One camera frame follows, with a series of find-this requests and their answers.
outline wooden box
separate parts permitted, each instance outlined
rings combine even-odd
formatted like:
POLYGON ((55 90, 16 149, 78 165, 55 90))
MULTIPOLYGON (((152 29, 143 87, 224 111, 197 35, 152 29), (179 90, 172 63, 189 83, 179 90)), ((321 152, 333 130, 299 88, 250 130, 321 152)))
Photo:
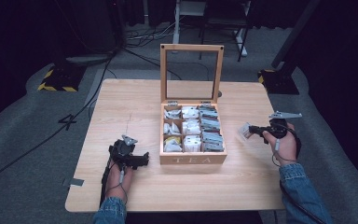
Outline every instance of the wooden box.
POLYGON ((160 45, 160 164, 217 164, 226 159, 217 105, 223 51, 217 45, 160 45), (213 55, 213 80, 168 80, 167 55, 183 51, 213 55))

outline denim sleeve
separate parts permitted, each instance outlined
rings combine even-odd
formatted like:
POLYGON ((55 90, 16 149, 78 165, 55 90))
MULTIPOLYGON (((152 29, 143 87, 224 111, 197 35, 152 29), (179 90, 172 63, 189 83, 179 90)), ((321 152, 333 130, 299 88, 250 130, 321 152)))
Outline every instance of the denim sleeve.
POLYGON ((94 215, 92 223, 96 224, 124 224, 126 220, 126 205, 121 199, 110 197, 103 201, 101 208, 94 215))
MULTIPOLYGON (((280 168, 280 175, 283 188, 298 204, 324 223, 333 223, 322 199, 316 192, 310 179, 305 175, 301 164, 294 163, 282 166, 280 168)), ((285 195, 282 196, 282 201, 286 207, 287 223, 315 223, 310 217, 290 203, 285 195)))

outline open box lid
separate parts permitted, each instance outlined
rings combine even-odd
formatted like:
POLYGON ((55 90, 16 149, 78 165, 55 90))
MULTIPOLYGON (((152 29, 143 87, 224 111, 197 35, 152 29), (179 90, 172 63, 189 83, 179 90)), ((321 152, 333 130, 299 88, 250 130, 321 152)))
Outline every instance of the open box lid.
POLYGON ((161 103, 217 104, 224 47, 221 45, 160 45, 161 103), (167 54, 179 51, 197 51, 215 55, 212 81, 168 80, 167 54))

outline person's right hand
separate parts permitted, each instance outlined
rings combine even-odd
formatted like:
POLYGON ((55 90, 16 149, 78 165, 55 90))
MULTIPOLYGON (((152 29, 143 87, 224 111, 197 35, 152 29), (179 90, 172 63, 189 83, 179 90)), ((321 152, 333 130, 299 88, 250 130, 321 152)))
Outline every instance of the person's right hand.
POLYGON ((132 168, 127 167, 123 178, 123 182, 120 183, 121 173, 120 170, 118 169, 117 164, 114 164, 110 169, 109 176, 107 177, 105 197, 106 198, 118 197, 119 199, 126 202, 127 194, 131 186, 132 175, 133 175, 132 168))
MULTIPOLYGON (((287 123, 287 127, 294 130, 295 126, 291 123, 287 123)), ((278 151, 275 150, 276 138, 269 132, 263 132, 264 138, 269 142, 271 145, 272 153, 274 154, 275 158, 278 160, 281 166, 296 163, 296 139, 290 133, 287 132, 287 135, 280 139, 280 145, 278 151)))

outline wooden table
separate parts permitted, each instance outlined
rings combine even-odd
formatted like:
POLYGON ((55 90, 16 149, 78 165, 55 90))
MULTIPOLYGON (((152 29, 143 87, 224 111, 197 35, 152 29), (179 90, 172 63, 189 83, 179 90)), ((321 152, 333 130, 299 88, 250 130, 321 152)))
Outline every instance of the wooden table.
POLYGON ((243 140, 238 129, 249 121, 268 126, 273 109, 259 83, 221 82, 219 116, 227 147, 223 164, 160 165, 159 80, 107 79, 103 82, 65 207, 95 212, 108 148, 122 134, 138 140, 134 155, 150 153, 135 171, 129 212, 283 209, 279 173, 269 145, 259 136, 243 140))

